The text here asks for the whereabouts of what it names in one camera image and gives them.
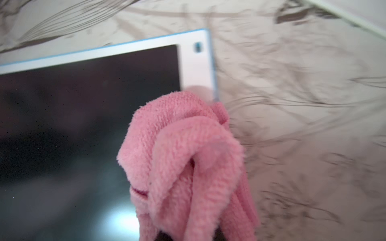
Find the pink cloth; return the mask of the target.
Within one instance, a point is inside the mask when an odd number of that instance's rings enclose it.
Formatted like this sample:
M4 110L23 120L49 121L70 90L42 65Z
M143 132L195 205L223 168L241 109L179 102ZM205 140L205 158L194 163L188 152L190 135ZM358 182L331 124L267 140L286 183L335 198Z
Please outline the pink cloth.
M130 182L139 239L254 241L258 225L244 149L220 102L188 91L163 95L137 110L117 160Z

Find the blue-edged drawing tablet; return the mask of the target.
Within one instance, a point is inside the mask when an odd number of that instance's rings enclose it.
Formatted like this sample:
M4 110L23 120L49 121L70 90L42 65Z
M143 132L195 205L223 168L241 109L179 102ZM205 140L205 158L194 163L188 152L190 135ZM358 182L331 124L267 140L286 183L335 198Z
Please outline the blue-edged drawing tablet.
M1 65L1 240L136 241L117 163L133 113L218 97L209 30Z

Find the white drawing tablet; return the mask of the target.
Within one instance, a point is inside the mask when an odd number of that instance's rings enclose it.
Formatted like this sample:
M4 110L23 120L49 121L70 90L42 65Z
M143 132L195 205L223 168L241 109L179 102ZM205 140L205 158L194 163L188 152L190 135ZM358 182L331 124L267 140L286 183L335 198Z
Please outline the white drawing tablet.
M385 0L308 0L308 3L335 14L378 37L386 38Z

